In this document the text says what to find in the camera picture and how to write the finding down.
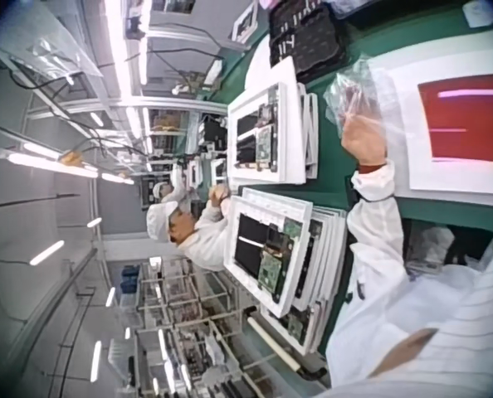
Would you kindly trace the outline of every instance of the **fluorescent light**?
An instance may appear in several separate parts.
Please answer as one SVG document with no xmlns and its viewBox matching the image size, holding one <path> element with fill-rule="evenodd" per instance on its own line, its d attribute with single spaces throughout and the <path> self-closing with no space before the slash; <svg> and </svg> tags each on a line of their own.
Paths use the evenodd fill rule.
<svg viewBox="0 0 493 398">
<path fill-rule="evenodd" d="M 165 338 L 163 329 L 158 330 L 158 340 L 160 342 L 160 350 L 162 352 L 162 358 L 164 361 L 169 359 L 169 355 L 167 353 L 167 347 L 165 346 Z"/>
<path fill-rule="evenodd" d="M 41 168 L 52 172 L 64 172 L 88 178 L 97 178 L 98 176 L 97 172 L 92 172 L 91 170 L 86 170 L 82 167 L 66 166 L 62 163 L 53 162 L 52 160 L 39 158 L 37 156 L 25 155 L 23 153 L 13 153 L 9 155 L 8 160 L 14 164 Z"/>
<path fill-rule="evenodd" d="M 91 172 L 98 172 L 99 171 L 99 169 L 97 167 L 90 166 L 89 164 L 85 164 L 84 168 L 86 170 L 90 170 Z"/>
<path fill-rule="evenodd" d="M 112 302 L 114 301 L 114 294 L 115 294 L 115 288 L 112 287 L 108 293 L 108 297 L 106 298 L 106 303 L 105 303 L 106 307 L 112 305 Z"/>
<path fill-rule="evenodd" d="M 175 385 L 174 385 L 174 370 L 173 370 L 173 364 L 171 363 L 171 360 L 168 359 L 165 362 L 165 376 L 167 376 L 167 384 L 169 385 L 169 393 L 174 394 L 177 392 Z"/>
<path fill-rule="evenodd" d="M 162 268 L 162 257 L 149 257 L 150 266 L 153 268 Z"/>
<path fill-rule="evenodd" d="M 39 255 L 37 255 L 34 259 L 32 259 L 29 264 L 30 265 L 39 265 L 43 260 L 45 260 L 47 257 L 55 253 L 57 250 L 59 250 L 62 246 L 64 245 L 63 240 L 59 240 L 56 242 L 54 245 L 49 246 L 47 249 L 42 251 Z"/>
<path fill-rule="evenodd" d="M 138 111 L 129 106 L 125 110 L 127 118 L 129 118 L 130 129 L 136 139 L 141 138 L 141 123 L 139 122 Z"/>
<path fill-rule="evenodd" d="M 103 221 L 103 219 L 100 218 L 100 217 L 97 217 L 95 220 L 92 220 L 88 224 L 86 224 L 86 226 L 88 228 L 93 228 L 94 226 L 96 226 L 97 224 L 99 224 L 101 221 Z"/>
<path fill-rule="evenodd" d="M 106 181 L 117 182 L 119 184 L 134 185 L 134 180 L 131 180 L 129 178 L 122 178 L 120 176 L 115 176 L 114 174 L 109 174 L 107 172 L 103 172 L 100 176 L 103 178 L 103 180 Z"/>
<path fill-rule="evenodd" d="M 150 10 L 153 3 L 151 0 L 144 0 L 141 7 L 141 18 L 139 19 L 139 29 L 147 34 L 150 24 Z M 139 41 L 139 83 L 147 84 L 147 36 Z"/>
<path fill-rule="evenodd" d="M 149 135 L 150 134 L 150 116 L 149 116 L 149 108 L 144 108 L 143 109 L 144 113 L 144 127 L 145 127 L 145 134 Z"/>
<path fill-rule="evenodd" d="M 153 388 L 154 388 L 154 394 L 157 396 L 160 390 L 158 388 L 158 380 L 156 380 L 156 377 L 153 379 Z"/>
<path fill-rule="evenodd" d="M 129 63 L 125 62 L 127 56 L 127 45 L 124 39 L 124 18 L 122 14 L 122 0 L 109 0 L 105 2 L 105 13 L 110 39 L 110 49 L 114 58 L 115 74 L 120 87 L 121 98 L 132 95 L 130 84 Z"/>
<path fill-rule="evenodd" d="M 101 118 L 100 118 L 99 116 L 97 116 L 97 113 L 95 113 L 95 112 L 91 112 L 91 113 L 90 113 L 90 116 L 91 116 L 91 118 L 94 120 L 94 122 L 96 122 L 96 123 L 97 123 L 97 125 L 98 125 L 99 127 L 103 127 L 103 126 L 105 125 L 105 124 L 103 123 L 103 121 L 101 120 Z"/>
<path fill-rule="evenodd" d="M 151 139 L 151 137 L 147 137 L 145 139 L 145 143 L 147 144 L 147 152 L 149 154 L 153 154 L 154 148 L 153 148 L 153 140 Z"/>
<path fill-rule="evenodd" d="M 189 379 L 188 367 L 185 364 L 182 364 L 180 370 L 182 371 L 183 382 L 186 383 L 188 391 L 191 391 L 191 380 Z"/>
<path fill-rule="evenodd" d="M 158 300 L 162 299 L 162 289 L 160 288 L 159 284 L 156 284 L 154 286 L 154 291 L 156 292 L 156 297 L 158 297 Z"/>
<path fill-rule="evenodd" d="M 91 358 L 90 381 L 92 383 L 97 381 L 97 376 L 99 375 L 99 360 L 100 360 L 101 346 L 102 346 L 102 344 L 100 341 L 95 343 L 94 356 Z"/>
<path fill-rule="evenodd" d="M 57 160 L 60 156 L 60 154 L 57 151 L 53 151 L 52 149 L 42 147 L 41 145 L 36 145 L 35 143 L 24 143 L 23 147 L 27 151 L 38 153 L 39 155 L 43 155 L 55 160 Z"/>
</svg>

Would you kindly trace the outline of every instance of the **workbench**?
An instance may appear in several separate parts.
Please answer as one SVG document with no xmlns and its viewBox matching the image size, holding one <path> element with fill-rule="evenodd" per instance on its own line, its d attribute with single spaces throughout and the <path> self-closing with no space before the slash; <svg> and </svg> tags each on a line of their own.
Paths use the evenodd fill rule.
<svg viewBox="0 0 493 398">
<path fill-rule="evenodd" d="M 245 77 L 253 57 L 254 50 L 262 37 L 267 34 L 267 22 L 259 21 L 258 31 L 251 38 L 252 48 L 242 56 L 227 60 L 222 88 L 211 97 L 211 101 L 230 104 L 243 90 Z M 460 36 L 484 31 L 484 28 L 468 27 L 459 7 L 444 7 L 430 12 L 419 13 L 402 19 L 390 21 L 367 31 L 352 32 L 358 37 L 350 46 L 352 54 L 360 52 L 368 56 L 378 56 L 405 46 L 424 41 Z M 319 176 L 302 186 L 270 185 L 256 186 L 256 189 L 312 201 L 317 206 L 347 209 L 348 200 L 344 178 L 355 170 L 355 161 L 342 149 L 337 128 L 325 118 L 323 94 L 331 83 L 335 73 L 325 75 L 309 83 L 308 92 L 319 97 Z M 398 198 L 402 218 L 430 221 L 443 225 L 467 226 L 493 232 L 493 207 L 450 201 L 431 201 L 410 198 Z M 325 351 L 329 335 L 344 302 L 344 294 L 335 299 L 332 316 L 325 330 L 323 342 L 319 348 Z"/>
</svg>

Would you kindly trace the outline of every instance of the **hand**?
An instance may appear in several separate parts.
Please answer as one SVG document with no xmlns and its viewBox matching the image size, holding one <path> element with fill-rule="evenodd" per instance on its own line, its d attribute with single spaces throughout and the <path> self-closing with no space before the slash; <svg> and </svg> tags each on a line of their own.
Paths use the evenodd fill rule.
<svg viewBox="0 0 493 398">
<path fill-rule="evenodd" d="M 228 188 L 223 185 L 215 185 L 210 188 L 210 201 L 213 207 L 219 207 L 223 199 L 230 195 Z"/>
<path fill-rule="evenodd" d="M 346 117 L 342 146 L 361 166 L 383 166 L 387 162 L 387 143 L 382 125 L 369 113 Z"/>
</svg>

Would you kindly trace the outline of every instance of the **electronic component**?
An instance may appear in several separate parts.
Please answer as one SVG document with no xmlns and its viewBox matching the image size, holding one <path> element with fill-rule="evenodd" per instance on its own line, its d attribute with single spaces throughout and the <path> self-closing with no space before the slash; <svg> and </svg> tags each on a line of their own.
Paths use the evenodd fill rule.
<svg viewBox="0 0 493 398">
<path fill-rule="evenodd" d="M 281 259 L 263 251 L 261 253 L 260 273 L 258 275 L 259 283 L 271 293 L 276 292 L 278 279 L 281 272 Z"/>
</svg>

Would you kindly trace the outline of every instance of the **white cap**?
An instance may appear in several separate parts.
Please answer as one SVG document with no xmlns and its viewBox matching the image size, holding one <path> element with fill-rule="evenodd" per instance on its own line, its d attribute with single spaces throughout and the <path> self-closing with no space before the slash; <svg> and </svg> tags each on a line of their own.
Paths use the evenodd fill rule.
<svg viewBox="0 0 493 398">
<path fill-rule="evenodd" d="M 162 200 L 160 197 L 160 188 L 162 187 L 163 184 L 167 184 L 166 182 L 158 182 L 154 187 L 153 187 L 153 196 L 158 199 Z"/>
<path fill-rule="evenodd" d="M 151 239 L 169 242 L 169 217 L 177 207 L 177 201 L 151 205 L 147 211 L 147 233 Z"/>
</svg>

